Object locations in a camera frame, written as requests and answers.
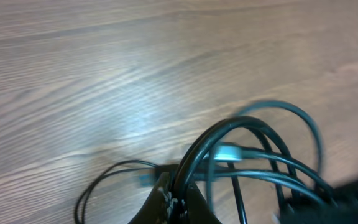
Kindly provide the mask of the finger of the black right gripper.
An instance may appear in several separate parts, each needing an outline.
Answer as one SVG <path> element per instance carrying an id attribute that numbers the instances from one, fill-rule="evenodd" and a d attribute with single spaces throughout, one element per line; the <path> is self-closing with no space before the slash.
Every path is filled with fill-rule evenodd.
<path id="1" fill-rule="evenodd" d="M 319 205 L 302 196 L 287 198 L 278 216 L 279 224 L 358 224 L 358 179 L 333 189 L 333 198 L 322 196 Z"/>

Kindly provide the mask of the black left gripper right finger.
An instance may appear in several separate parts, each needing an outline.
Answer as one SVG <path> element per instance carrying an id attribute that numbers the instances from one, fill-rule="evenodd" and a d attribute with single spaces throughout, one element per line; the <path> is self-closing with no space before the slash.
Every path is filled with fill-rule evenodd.
<path id="1" fill-rule="evenodd" d="M 209 209 L 200 189 L 192 182 L 178 204 L 178 222 L 182 224 L 221 224 Z"/>

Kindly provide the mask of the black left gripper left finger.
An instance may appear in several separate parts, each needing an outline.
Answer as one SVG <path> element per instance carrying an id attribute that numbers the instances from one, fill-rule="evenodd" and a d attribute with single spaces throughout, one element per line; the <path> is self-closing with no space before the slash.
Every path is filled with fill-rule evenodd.
<path id="1" fill-rule="evenodd" d="M 170 191 L 170 174 L 162 172 L 141 209 L 129 224 L 168 224 L 178 200 Z"/>

